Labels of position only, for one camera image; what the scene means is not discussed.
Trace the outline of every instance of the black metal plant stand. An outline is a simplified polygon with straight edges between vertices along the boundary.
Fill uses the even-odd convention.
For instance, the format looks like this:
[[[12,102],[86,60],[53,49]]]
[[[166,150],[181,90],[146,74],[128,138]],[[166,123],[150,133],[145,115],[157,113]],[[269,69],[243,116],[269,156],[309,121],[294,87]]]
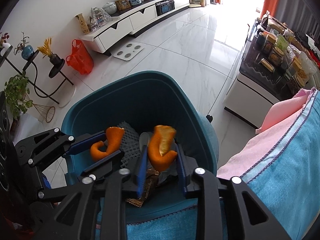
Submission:
[[[4,61],[7,61],[14,69],[15,71],[17,71],[20,75],[22,75],[22,72],[20,70],[18,70],[15,65],[7,58],[7,56],[10,54],[11,50],[13,49],[13,46],[10,46],[7,51],[4,53],[4,55],[1,57],[0,56],[0,67],[2,66],[2,64],[4,63]],[[36,64],[33,62],[33,60],[36,58],[36,56],[38,55],[39,50],[36,50],[33,55],[28,59],[27,63],[24,65],[22,71],[26,71],[27,68],[30,66],[30,64],[32,64],[35,69],[36,69],[36,77],[35,77],[35,81],[32,82],[31,80],[28,80],[28,82],[34,87],[35,93],[38,97],[40,98],[50,98],[52,101],[56,102],[57,104],[59,104],[59,102],[57,100],[55,100],[52,96],[59,90],[59,88],[64,84],[65,81],[68,81],[71,85],[74,85],[70,79],[68,79],[66,77],[66,75],[61,71],[62,67],[65,64],[65,60],[61,60],[61,62],[59,64],[55,64],[53,65],[52,69],[49,72],[49,77],[50,78],[54,78],[58,73],[60,73],[63,77],[64,80],[61,82],[61,84],[56,88],[55,91],[53,91],[50,95],[47,94],[46,92],[44,92],[41,88],[39,88],[36,85],[36,81],[38,78],[38,68],[36,66]]]

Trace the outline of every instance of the black countertop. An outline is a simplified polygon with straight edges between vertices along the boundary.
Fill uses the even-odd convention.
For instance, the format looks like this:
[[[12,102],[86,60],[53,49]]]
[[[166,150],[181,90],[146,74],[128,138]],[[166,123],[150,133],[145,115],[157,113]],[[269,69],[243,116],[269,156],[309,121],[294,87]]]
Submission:
[[[293,95],[291,94],[289,88],[285,85],[287,81],[283,75],[277,71],[277,68],[275,68],[274,73],[271,73],[263,65],[255,63],[260,62],[261,58],[267,59],[268,57],[267,55],[262,54],[260,51],[254,49],[253,46],[255,45],[256,40],[257,37],[254,36],[248,54],[242,59],[239,72],[264,88],[279,101],[292,98]]]
[[[128,12],[130,10],[132,10],[132,9],[135,9],[135,8],[141,6],[141,5],[144,5],[144,4],[146,4],[148,2],[152,2],[152,1],[155,1],[155,0],[143,0],[141,4],[138,4],[138,5],[135,5],[135,6],[131,6],[130,8],[122,10],[122,11],[117,11],[116,13],[112,14],[111,17],[118,17],[118,16],[120,16],[120,15],[122,15],[122,14],[124,14],[124,13],[126,13],[126,12]]]

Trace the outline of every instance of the red plastic bag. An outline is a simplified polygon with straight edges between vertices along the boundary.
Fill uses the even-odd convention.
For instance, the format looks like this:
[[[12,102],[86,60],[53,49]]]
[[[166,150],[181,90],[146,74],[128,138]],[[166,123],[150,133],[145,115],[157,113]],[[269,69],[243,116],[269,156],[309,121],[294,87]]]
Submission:
[[[72,54],[66,58],[68,66],[79,71],[81,75],[89,74],[93,69],[93,59],[80,40],[72,41]]]

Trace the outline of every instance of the black vase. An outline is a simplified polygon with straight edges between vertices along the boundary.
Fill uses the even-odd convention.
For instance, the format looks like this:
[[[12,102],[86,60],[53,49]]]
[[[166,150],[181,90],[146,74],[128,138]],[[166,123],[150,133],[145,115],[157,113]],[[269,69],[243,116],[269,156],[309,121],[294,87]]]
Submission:
[[[57,54],[53,54],[51,57],[50,57],[50,62],[53,64],[53,65],[57,65],[57,64],[62,64],[62,59],[57,55]]]

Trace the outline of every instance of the white wall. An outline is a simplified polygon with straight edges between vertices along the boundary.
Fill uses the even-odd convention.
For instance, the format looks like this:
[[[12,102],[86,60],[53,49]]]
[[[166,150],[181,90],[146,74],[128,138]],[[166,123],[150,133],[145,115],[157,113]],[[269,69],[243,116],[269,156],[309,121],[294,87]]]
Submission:
[[[101,7],[108,1],[115,0],[20,0],[1,28],[1,32],[10,34],[8,42],[15,47],[22,39],[21,32],[24,31],[26,36],[30,36],[30,45],[35,50],[38,46],[42,46],[47,37],[52,36],[52,51],[61,58],[66,58],[71,53],[72,40],[82,34],[75,15],[82,13],[84,17],[87,17],[92,7]],[[15,56],[12,51],[8,58],[18,69],[22,70],[26,61],[22,59],[21,54]],[[37,85],[50,94],[63,78],[60,74],[53,79],[48,77],[52,68],[48,57],[43,59],[41,55],[38,55],[35,63],[39,70]],[[62,71],[67,76],[73,75],[73,69],[67,64]],[[15,70],[5,62],[0,68],[0,90],[4,88],[5,81],[16,74]],[[32,65],[27,70],[27,76],[32,81],[35,78],[35,70]],[[33,88],[30,97],[35,103],[52,105],[50,99],[37,97]],[[34,108],[28,112],[36,118],[39,117]]]

